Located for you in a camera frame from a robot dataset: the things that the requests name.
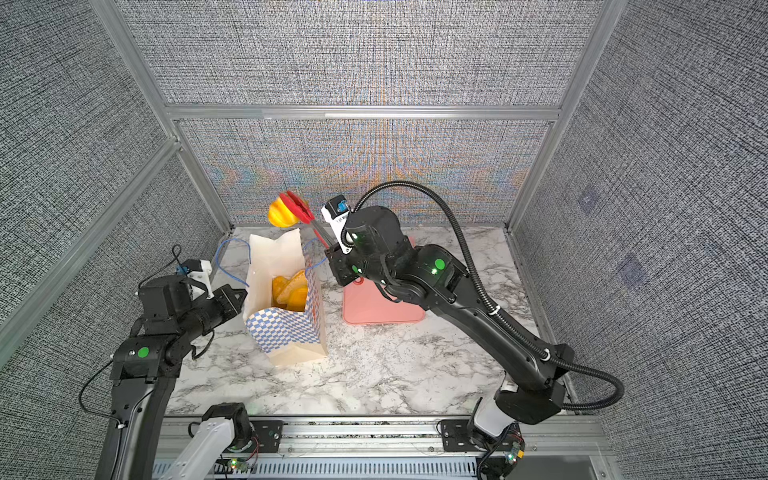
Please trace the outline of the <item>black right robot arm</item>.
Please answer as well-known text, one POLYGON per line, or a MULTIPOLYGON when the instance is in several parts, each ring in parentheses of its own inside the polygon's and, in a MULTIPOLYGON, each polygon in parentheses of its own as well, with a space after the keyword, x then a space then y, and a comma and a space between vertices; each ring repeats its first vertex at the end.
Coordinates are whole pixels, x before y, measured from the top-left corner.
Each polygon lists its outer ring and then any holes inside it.
POLYGON ((536 425, 563 411, 560 378, 573 350, 549 344, 520 325, 476 286, 470 259, 456 258, 436 244, 415 246, 386 207, 352 211, 344 196, 321 209, 335 238, 326 255, 337 282, 364 279, 392 302, 416 305, 447 320, 482 347, 503 368, 505 378, 473 410, 469 428, 475 444, 498 439, 514 422, 536 425))

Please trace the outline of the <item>small ridged yellow bun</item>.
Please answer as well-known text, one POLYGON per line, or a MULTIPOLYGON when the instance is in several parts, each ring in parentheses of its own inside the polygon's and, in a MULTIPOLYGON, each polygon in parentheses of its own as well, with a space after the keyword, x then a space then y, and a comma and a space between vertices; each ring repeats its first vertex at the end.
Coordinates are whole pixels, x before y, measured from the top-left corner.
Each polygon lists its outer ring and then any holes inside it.
POLYGON ((269 223, 278 228, 290 228, 300 222, 299 218, 285 203, 289 199, 286 193, 280 193, 278 197, 270 204, 267 218, 269 223))

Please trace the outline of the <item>triangular tan bread slice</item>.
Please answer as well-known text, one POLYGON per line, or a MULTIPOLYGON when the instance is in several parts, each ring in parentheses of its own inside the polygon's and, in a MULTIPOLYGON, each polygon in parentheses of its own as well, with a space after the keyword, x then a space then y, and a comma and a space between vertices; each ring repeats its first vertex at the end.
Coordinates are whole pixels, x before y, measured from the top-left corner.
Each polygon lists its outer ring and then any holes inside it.
POLYGON ((309 286, 304 270, 299 270, 290 278, 277 276, 271 286, 272 304, 275 307, 293 312, 305 310, 309 286))

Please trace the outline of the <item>red kitchen tongs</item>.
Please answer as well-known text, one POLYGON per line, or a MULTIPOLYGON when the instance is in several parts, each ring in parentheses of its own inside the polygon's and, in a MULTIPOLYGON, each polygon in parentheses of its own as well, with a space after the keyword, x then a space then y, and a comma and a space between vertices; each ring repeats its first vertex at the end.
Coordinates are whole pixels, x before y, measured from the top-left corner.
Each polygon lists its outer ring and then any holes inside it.
POLYGON ((334 244, 333 238, 315 219, 309 205, 303 199, 292 191, 280 193, 279 198, 285 207, 296 216, 301 223, 312 227, 315 236, 320 240, 325 249, 330 248, 334 244))

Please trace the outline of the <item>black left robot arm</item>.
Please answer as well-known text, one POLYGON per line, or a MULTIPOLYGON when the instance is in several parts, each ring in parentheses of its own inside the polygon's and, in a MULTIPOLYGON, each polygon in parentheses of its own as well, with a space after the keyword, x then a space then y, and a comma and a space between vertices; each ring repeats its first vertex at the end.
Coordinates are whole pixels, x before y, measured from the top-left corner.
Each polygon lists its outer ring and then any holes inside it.
POLYGON ((186 357, 199 357, 193 342, 239 316, 247 291, 216 290, 184 275, 144 282, 143 313, 111 362, 111 407, 95 477, 149 479, 162 420, 186 357))

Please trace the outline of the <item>checkered paper bag blue handles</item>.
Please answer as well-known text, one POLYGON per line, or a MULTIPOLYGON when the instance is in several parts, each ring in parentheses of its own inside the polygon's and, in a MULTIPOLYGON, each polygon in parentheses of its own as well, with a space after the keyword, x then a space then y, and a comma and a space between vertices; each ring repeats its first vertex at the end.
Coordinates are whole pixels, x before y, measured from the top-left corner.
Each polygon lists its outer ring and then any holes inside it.
POLYGON ((246 246, 247 275, 231 275, 245 287, 241 315, 247 333, 274 366, 327 357, 325 314, 318 264, 310 261, 301 232, 276 239, 252 234, 246 246))

